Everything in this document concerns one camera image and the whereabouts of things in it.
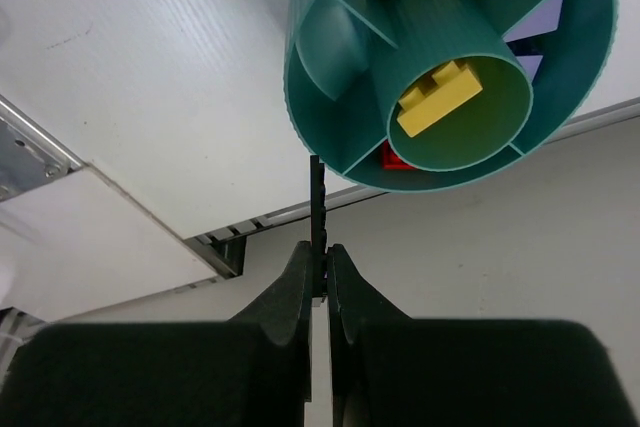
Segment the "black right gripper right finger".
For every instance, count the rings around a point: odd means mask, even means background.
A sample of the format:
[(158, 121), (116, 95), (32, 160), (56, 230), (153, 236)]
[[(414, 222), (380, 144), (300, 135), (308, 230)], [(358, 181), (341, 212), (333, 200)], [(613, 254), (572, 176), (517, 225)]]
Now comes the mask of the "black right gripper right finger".
[(337, 426), (634, 426), (606, 348), (553, 319), (417, 319), (327, 254)]

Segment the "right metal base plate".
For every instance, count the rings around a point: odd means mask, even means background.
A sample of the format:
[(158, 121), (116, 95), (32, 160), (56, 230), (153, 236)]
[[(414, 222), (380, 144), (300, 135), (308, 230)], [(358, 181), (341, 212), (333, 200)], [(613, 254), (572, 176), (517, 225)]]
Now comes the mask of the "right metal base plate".
[(83, 161), (1, 96), (1, 201), (83, 167)]

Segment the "yellow long lego plate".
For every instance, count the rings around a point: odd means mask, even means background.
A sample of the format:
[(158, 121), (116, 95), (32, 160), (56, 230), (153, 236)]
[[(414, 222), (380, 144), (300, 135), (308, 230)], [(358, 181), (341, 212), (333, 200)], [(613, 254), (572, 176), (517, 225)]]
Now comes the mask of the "yellow long lego plate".
[(449, 61), (416, 80), (400, 97), (396, 120), (410, 138), (434, 126), (483, 91), (466, 61)]

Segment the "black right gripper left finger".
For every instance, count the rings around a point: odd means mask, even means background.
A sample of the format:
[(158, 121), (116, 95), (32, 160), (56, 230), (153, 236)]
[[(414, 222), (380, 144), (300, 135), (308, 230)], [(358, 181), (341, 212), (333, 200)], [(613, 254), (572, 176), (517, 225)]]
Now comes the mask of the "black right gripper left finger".
[(21, 348), (5, 426), (300, 426), (310, 397), (312, 249), (224, 322), (67, 323)]

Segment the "lavender lego brick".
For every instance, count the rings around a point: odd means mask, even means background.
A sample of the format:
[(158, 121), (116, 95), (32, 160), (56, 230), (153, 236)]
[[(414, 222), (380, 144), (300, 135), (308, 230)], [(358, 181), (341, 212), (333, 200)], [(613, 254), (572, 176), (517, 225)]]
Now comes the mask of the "lavender lego brick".
[(564, 0), (545, 0), (504, 36), (507, 43), (554, 32), (560, 22)]
[(543, 54), (534, 40), (521, 39), (509, 42), (508, 46), (522, 68), (528, 79), (533, 81), (543, 60)]

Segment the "teal divided round container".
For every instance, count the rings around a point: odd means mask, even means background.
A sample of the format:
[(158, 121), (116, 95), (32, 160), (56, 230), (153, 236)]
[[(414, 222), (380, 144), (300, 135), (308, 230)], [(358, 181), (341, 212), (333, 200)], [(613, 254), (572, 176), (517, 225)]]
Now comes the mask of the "teal divided round container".
[(290, 0), (284, 96), (305, 147), (391, 192), (529, 155), (591, 93), (618, 0)]

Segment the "red long lego brick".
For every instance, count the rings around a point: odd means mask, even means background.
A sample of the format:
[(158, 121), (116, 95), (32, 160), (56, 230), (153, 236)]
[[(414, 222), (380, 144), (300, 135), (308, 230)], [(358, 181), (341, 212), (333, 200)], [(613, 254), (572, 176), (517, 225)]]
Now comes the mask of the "red long lego brick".
[(380, 161), (382, 168), (388, 171), (414, 171), (415, 167), (404, 162), (391, 145), (385, 141), (380, 147)]

